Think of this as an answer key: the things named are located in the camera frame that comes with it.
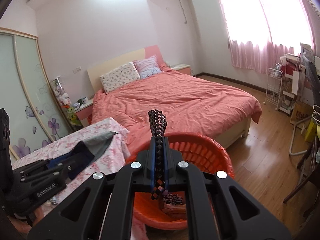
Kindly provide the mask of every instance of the floral pillow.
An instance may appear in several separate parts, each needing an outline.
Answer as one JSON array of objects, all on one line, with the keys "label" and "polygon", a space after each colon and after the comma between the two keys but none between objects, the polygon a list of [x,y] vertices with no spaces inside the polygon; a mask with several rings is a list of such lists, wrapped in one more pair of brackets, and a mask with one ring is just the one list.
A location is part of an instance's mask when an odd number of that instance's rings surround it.
[{"label": "floral pillow", "polygon": [[109,93],[119,87],[122,87],[132,81],[141,79],[133,62],[124,64],[116,69],[100,76],[104,91]]},{"label": "floral pillow", "polygon": [[133,63],[142,79],[161,72],[156,55],[143,60],[134,60]]}]

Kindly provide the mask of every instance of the laundry basket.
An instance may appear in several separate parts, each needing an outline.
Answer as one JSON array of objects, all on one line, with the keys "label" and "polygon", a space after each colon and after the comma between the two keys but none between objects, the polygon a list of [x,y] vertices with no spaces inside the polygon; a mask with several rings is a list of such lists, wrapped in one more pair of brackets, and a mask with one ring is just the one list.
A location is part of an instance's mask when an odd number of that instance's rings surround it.
[{"label": "laundry basket", "polygon": [[[215,173],[225,171],[230,177],[234,177],[231,160],[226,150],[211,138],[191,132],[166,133],[171,149],[182,153],[183,159],[193,163],[201,171]],[[127,163],[133,162],[138,152],[147,150],[150,143],[143,144],[127,159]],[[151,199],[150,193],[136,192],[134,198],[133,213],[137,219],[146,225],[163,229],[178,230],[187,228],[187,221],[174,219],[159,208],[159,202]]]}]

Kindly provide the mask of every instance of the sheer curtain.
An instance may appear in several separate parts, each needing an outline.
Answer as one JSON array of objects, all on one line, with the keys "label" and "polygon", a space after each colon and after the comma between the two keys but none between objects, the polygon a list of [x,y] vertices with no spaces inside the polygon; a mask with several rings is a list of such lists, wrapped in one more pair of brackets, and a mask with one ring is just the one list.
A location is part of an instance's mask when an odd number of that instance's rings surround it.
[{"label": "sheer curtain", "polygon": [[235,67],[266,73],[285,53],[314,47],[301,0],[220,0]]}]

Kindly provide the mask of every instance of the pink headboard panel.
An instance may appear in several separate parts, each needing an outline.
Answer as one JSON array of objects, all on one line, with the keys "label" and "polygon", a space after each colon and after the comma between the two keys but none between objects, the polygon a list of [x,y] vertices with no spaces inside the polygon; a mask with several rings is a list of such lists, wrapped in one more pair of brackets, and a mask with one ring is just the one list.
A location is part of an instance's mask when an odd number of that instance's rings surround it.
[{"label": "pink headboard panel", "polygon": [[153,45],[153,46],[150,46],[150,47],[146,47],[146,48],[144,48],[144,50],[146,52],[145,58],[149,58],[149,57],[151,57],[153,55],[156,55],[157,56],[158,65],[160,66],[161,64],[164,63],[158,45]]}]

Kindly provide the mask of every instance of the sliding door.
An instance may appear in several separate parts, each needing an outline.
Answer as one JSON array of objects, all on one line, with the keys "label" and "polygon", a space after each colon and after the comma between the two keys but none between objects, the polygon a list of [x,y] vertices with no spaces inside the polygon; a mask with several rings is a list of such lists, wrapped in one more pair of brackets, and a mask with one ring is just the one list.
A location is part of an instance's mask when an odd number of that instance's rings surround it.
[{"label": "sliding door", "polygon": [[15,35],[17,68],[34,114],[52,140],[69,134],[70,129],[61,115],[51,88],[42,70],[36,40]]},{"label": "sliding door", "polygon": [[39,125],[20,83],[13,35],[0,33],[0,108],[10,118],[10,145],[22,158],[50,141]]}]

